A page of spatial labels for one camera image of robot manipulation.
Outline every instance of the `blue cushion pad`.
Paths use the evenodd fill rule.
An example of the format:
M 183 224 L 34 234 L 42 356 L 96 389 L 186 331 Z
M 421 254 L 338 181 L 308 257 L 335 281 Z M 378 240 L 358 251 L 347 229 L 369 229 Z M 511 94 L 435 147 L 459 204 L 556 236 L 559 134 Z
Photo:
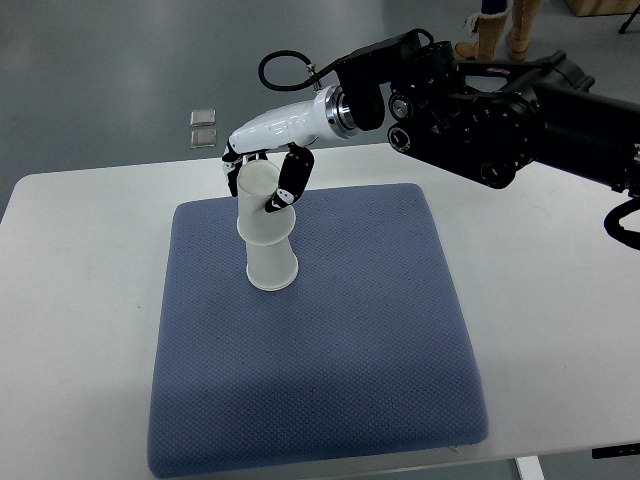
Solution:
M 306 192 L 300 272 L 246 278 L 235 199 L 176 210 L 148 437 L 158 477 L 477 443 L 473 350 L 424 195 Z

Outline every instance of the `floor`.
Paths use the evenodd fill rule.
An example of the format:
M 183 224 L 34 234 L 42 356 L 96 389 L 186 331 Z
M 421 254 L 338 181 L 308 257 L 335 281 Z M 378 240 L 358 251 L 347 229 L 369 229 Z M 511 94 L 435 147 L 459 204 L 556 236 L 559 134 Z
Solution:
M 0 2 L 0 216 L 25 175 L 219 157 L 229 134 L 270 108 L 309 98 L 277 93 L 256 74 L 273 50 L 296 49 L 322 67 L 357 48 L 422 27 L 469 40 L 479 0 L 124 0 Z M 596 79 L 591 92 L 640 104 L 640 18 L 575 17 L 564 0 L 541 7 L 530 58 L 562 49 Z M 505 58 L 501 44 L 498 56 Z M 305 78 L 282 60 L 273 81 Z M 335 81 L 327 77 L 325 84 Z M 190 149 L 189 115 L 215 108 L 218 146 Z M 386 128 L 350 144 L 380 143 Z M 329 146 L 319 142 L 319 147 Z M 548 480 L 631 480 L 640 457 L 594 461 L 590 452 L 540 459 Z M 518 478 L 513 461 L 389 474 Z

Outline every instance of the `robotic arm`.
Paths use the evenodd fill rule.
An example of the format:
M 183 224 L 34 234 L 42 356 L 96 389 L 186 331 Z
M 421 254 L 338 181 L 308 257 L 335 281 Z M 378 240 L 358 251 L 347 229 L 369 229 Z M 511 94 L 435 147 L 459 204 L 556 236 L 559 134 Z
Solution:
M 423 46 L 420 35 L 428 39 Z M 266 112 L 236 130 L 223 156 L 232 195 L 243 156 L 288 145 L 278 190 L 265 209 L 274 211 L 302 195 L 313 166 L 306 148 L 317 138 L 346 140 L 379 128 L 385 115 L 380 85 L 390 83 L 388 109 L 397 121 L 387 138 L 398 152 L 492 188 L 504 188 L 532 161 L 628 190 L 632 200 L 615 209 L 605 228 L 640 248 L 640 234 L 619 219 L 640 209 L 640 107 L 594 94 L 594 80 L 562 51 L 533 62 L 456 62 L 449 42 L 425 30 L 356 50 L 298 85 L 274 85 L 264 76 L 274 52 L 259 68 L 273 90 L 300 90 L 335 70 L 340 86 L 314 100 Z M 466 76 L 501 77 L 496 92 L 478 91 Z

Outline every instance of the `black cable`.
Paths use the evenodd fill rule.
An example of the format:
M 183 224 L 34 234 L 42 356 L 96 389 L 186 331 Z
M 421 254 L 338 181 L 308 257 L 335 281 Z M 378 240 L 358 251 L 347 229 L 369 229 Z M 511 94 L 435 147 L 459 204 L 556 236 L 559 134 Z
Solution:
M 632 198 L 611 210 L 604 219 L 604 229 L 612 238 L 636 250 L 640 250 L 640 232 L 625 230 L 620 225 L 620 220 L 638 210 L 640 210 L 640 198 Z
M 429 43 L 427 44 L 427 46 L 435 42 L 433 35 L 431 35 L 431 33 L 429 33 L 427 30 L 423 28 L 415 28 L 413 30 L 410 30 L 409 32 L 406 33 L 406 35 L 410 35 L 412 33 L 421 33 L 425 37 L 427 37 L 427 39 L 429 40 Z M 264 57 L 262 61 L 260 61 L 260 64 L 258 65 L 258 78 L 260 79 L 260 82 L 265 87 L 267 87 L 269 90 L 274 90 L 276 92 L 296 92 L 298 90 L 302 90 L 303 88 L 310 87 L 314 83 L 318 82 L 321 78 L 331 73 L 335 69 L 335 66 L 338 64 L 338 62 L 340 61 L 340 59 L 338 59 L 338 60 L 335 60 L 334 62 L 331 62 L 329 65 L 324 67 L 319 72 L 311 75 L 304 82 L 296 83 L 294 85 L 277 85 L 267 80 L 267 77 L 264 74 L 264 69 L 267 66 L 267 63 L 269 63 L 271 60 L 274 60 L 276 58 L 281 58 L 281 57 L 298 58 L 302 60 L 305 63 L 305 65 L 307 66 L 311 65 L 311 60 L 309 60 L 309 58 L 305 54 L 297 52 L 295 50 L 278 50 Z

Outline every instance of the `white paper cup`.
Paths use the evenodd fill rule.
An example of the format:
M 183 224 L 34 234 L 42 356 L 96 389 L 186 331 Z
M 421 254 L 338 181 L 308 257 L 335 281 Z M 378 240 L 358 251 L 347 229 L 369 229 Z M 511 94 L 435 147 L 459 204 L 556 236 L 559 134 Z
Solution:
M 295 225 L 292 206 L 267 213 L 264 205 L 278 187 L 280 170 L 268 160 L 253 160 L 238 174 L 238 233 L 246 242 L 247 277 L 261 290 L 289 285 L 298 274 L 298 259 L 289 234 Z

